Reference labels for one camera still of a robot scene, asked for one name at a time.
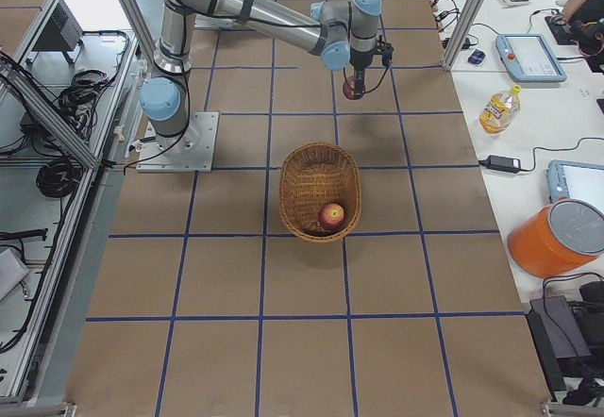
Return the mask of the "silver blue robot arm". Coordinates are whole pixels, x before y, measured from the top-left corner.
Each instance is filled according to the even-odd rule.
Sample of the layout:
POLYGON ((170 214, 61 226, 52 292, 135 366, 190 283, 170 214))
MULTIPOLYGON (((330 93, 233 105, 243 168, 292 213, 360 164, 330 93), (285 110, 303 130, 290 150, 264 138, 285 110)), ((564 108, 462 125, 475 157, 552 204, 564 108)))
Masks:
POLYGON ((155 130, 160 152, 181 153, 194 143, 190 130, 189 76, 195 12, 179 0, 164 0, 160 36, 153 54, 151 78, 139 102, 155 130))
POLYGON ((165 16, 186 19, 199 14, 225 19, 292 44, 321 59, 330 71, 353 67, 344 79, 343 93, 358 100, 371 90, 365 70, 374 58, 388 69, 394 48, 378 33, 382 0, 349 0, 313 3, 308 15, 273 0, 166 0, 165 16))

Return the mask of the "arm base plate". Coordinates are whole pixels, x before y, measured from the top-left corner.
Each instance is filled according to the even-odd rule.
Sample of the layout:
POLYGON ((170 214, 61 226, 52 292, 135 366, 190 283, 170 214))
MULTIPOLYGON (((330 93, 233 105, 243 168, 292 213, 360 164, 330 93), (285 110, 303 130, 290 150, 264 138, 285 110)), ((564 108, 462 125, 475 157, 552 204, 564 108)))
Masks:
POLYGON ((234 21, 227 18, 215 18, 202 14, 195 15, 195 30, 232 30, 234 21))
POLYGON ((184 136, 173 146, 177 137, 171 140, 157 137, 154 127, 148 122, 145 136, 152 137, 152 140, 135 148, 139 153, 136 169, 145 173, 210 172, 218 125, 217 111, 195 112, 184 136))

